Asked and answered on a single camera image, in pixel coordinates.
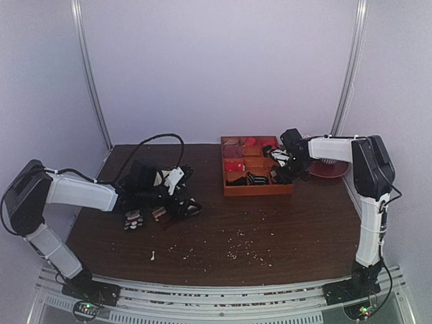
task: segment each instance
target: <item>white wall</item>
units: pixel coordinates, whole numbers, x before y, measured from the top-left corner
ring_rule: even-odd
[[[87,0],[82,11],[116,144],[177,132],[329,132],[356,0]]]
[[[0,192],[31,158],[95,176],[106,148],[68,0],[0,1]],[[75,209],[45,217],[65,238]],[[0,323],[23,323],[42,262],[0,228]]]
[[[402,266],[421,323],[432,307],[431,108],[432,2],[372,1],[344,134],[380,134],[390,153],[404,196],[389,208],[384,252]]]

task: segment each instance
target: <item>dark wooden tabletop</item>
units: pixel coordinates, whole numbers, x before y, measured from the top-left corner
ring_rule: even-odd
[[[100,178],[112,179],[133,148],[117,145]],[[178,145],[144,146],[135,158],[175,165],[179,151]],[[93,273],[187,286],[289,284],[350,274],[360,220],[341,179],[297,180],[291,196],[224,198],[219,145],[188,144],[183,163],[195,170],[188,187],[203,205],[194,218],[168,229],[148,219],[146,227],[125,232],[121,216],[82,209],[67,245]]]

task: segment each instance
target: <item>red plate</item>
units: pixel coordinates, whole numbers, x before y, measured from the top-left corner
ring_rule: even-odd
[[[335,164],[325,164],[321,161],[313,161],[309,167],[309,173],[320,178],[342,177],[349,168],[348,162],[337,161]]]

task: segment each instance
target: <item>black cable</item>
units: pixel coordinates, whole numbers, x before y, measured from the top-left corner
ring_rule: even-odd
[[[99,182],[100,184],[114,184],[118,181],[118,179],[120,178],[120,176],[122,175],[122,172],[124,170],[124,168],[126,167],[126,165],[129,163],[130,159],[135,155],[136,151],[144,144],[152,141],[152,140],[156,140],[158,138],[162,138],[162,137],[174,137],[177,138],[180,141],[181,144],[181,151],[180,151],[180,156],[177,162],[177,165],[175,167],[179,167],[180,163],[182,162],[183,159],[183,152],[184,152],[184,142],[183,139],[178,136],[177,134],[174,133],[168,133],[168,134],[159,134],[159,135],[154,135],[153,137],[147,138],[146,140],[143,140],[142,142],[140,142],[136,148],[134,148],[134,150],[129,154],[128,158],[124,161],[123,165],[120,167],[117,175],[114,177],[114,179],[112,179],[111,181],[101,181]]]
[[[378,313],[378,311],[381,309],[381,307],[384,306],[385,302],[387,302],[387,300],[389,299],[390,294],[391,294],[391,292],[392,292],[392,288],[393,288],[393,278],[392,278],[392,275],[391,275],[391,273],[390,273],[389,268],[387,267],[387,265],[386,265],[385,262],[384,262],[383,255],[382,255],[382,253],[381,253],[381,247],[382,247],[382,245],[379,245],[379,248],[378,248],[378,251],[379,251],[379,259],[380,259],[381,262],[383,263],[384,269],[385,269],[385,271],[387,272],[387,274],[388,274],[388,276],[389,276],[389,279],[390,279],[390,288],[389,288],[389,292],[387,293],[387,296],[385,297],[384,301],[383,301],[383,302],[382,302],[382,303],[377,307],[377,309],[375,309],[375,310],[374,310],[374,311],[369,315],[369,317],[372,317],[374,314]]]
[[[70,173],[74,173],[74,174],[76,174],[77,176],[80,176],[82,179],[87,180],[87,181],[89,181],[89,182],[95,182],[95,179],[92,179],[92,178],[88,177],[87,175],[82,174],[82,173],[79,172],[78,170],[71,169],[71,168],[67,168],[67,169],[59,170],[59,171],[57,172],[57,174],[63,174],[63,173],[68,173],[68,172],[70,172]]]

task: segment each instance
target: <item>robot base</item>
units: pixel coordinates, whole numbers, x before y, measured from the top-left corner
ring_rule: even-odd
[[[116,306],[117,299],[120,294],[120,287],[111,283],[91,281],[91,291],[94,293],[88,298],[89,303],[103,304],[107,306]],[[66,296],[83,299],[81,294],[77,294],[75,290],[68,285],[63,285],[61,293]]]
[[[328,283],[323,286],[324,297],[328,306],[368,297],[369,290],[377,294],[381,291],[381,287],[379,283],[374,283],[369,289],[355,290],[352,279]]]

